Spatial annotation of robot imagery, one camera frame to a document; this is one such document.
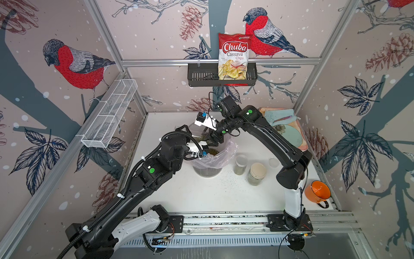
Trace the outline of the clear jar lid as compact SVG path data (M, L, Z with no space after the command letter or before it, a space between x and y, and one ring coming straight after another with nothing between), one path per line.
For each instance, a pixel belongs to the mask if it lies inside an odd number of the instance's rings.
M270 158L268 160L268 163L269 163L269 166L272 167L272 168L277 168L280 165L279 160L276 159L276 158Z

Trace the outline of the tall clear bean jar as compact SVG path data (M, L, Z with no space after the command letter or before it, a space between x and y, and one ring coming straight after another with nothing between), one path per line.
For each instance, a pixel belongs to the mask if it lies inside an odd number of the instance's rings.
M200 144L203 151L208 153L209 147L207 140L210 128L206 126L197 126L196 124L192 123L189 126L189 130L192 133L193 138Z

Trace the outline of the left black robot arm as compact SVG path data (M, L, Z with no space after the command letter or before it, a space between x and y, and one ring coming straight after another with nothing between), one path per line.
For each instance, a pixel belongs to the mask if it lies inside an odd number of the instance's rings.
M166 133L158 146L133 167L124 188L104 209L82 224L69 226L66 235L70 243L58 258L62 259L75 248L78 259L109 259L137 235L167 228L169 214L161 205L128 222L125 217L170 180L184 160L191 159L189 142L195 144L199 153L203 152L187 125Z

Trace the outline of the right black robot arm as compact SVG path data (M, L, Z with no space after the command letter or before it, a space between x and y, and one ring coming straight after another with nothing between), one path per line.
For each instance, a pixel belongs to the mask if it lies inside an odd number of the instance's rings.
M242 129L259 140L276 156L282 165L276 179L285 189L285 208L282 218L284 227L296 231L306 216L303 194L312 154L310 151L302 151L293 146L254 106L241 108L231 97L222 99L216 106L223 116L222 120L212 118L208 112L199 112L195 124L210 128L208 140L212 146L221 144L226 134Z

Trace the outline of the mung beans in bin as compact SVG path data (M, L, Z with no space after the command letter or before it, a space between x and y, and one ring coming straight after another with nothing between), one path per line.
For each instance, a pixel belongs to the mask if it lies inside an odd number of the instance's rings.
M216 156L216 155L218 155L218 154L220 153L220 151L218 151L218 150L216 150L216 149L213 149L213 148L210 148L210 149L208 150L208 153L209 153L210 155L212 155L212 156Z

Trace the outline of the short clear bean jar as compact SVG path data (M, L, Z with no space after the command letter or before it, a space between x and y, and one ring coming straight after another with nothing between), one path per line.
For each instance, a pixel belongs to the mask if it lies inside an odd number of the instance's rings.
M235 158L234 173L236 175L243 175L248 165L248 158L245 155L238 155Z

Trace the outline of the mesh waste bin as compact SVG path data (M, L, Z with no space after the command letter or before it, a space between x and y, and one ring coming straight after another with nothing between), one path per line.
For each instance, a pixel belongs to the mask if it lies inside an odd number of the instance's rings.
M218 175L234 157L237 145L231 137L224 137L224 142L217 147L209 147L209 152L190 163L194 171L201 177L212 178Z

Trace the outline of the beige lidded bean jar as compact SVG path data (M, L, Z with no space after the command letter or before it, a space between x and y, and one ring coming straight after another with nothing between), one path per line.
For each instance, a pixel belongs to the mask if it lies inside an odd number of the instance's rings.
M252 186L259 185L267 175L266 167L261 163L254 163L251 165L247 179Z

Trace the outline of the teal folded cloth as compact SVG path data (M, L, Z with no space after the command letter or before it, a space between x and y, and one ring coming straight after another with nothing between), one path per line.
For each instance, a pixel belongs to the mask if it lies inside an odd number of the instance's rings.
M293 109L268 110L265 111L264 117L271 126L288 125L297 120Z

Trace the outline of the teal plate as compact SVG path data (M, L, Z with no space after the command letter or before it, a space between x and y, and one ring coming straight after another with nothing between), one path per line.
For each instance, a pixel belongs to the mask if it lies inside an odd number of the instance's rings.
M302 135L296 128L290 125L279 124L276 125L274 129L296 148L299 148L302 145Z

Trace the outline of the red Chuba chips bag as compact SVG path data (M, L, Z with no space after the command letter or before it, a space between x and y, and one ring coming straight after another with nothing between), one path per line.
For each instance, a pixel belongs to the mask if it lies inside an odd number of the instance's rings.
M225 81L247 80L251 35L218 34L218 78Z

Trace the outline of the orange mug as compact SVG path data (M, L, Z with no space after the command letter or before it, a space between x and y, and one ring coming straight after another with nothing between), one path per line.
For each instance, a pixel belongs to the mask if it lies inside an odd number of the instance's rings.
M305 188L305 195L310 202L317 204L322 209L329 208L330 188L319 180L314 180Z

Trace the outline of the black wall basket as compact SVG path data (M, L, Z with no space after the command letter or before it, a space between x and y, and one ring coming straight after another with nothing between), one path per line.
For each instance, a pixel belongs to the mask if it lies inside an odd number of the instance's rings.
M188 85L191 87L207 86L254 86L258 79L255 63L248 64L246 79L235 80L232 78L221 80L218 77L217 63L188 64Z

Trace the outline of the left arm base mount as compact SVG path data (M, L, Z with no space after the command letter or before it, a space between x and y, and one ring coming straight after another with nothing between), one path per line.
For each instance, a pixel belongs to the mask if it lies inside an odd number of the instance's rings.
M147 234L173 234L182 233L184 226L183 215L172 215L168 220L162 220L160 226Z

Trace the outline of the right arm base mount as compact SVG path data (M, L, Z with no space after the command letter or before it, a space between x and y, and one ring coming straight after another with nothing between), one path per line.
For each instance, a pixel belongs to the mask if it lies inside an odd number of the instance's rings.
M268 214L266 227L272 232L312 232L313 226L307 214L293 218L288 214Z

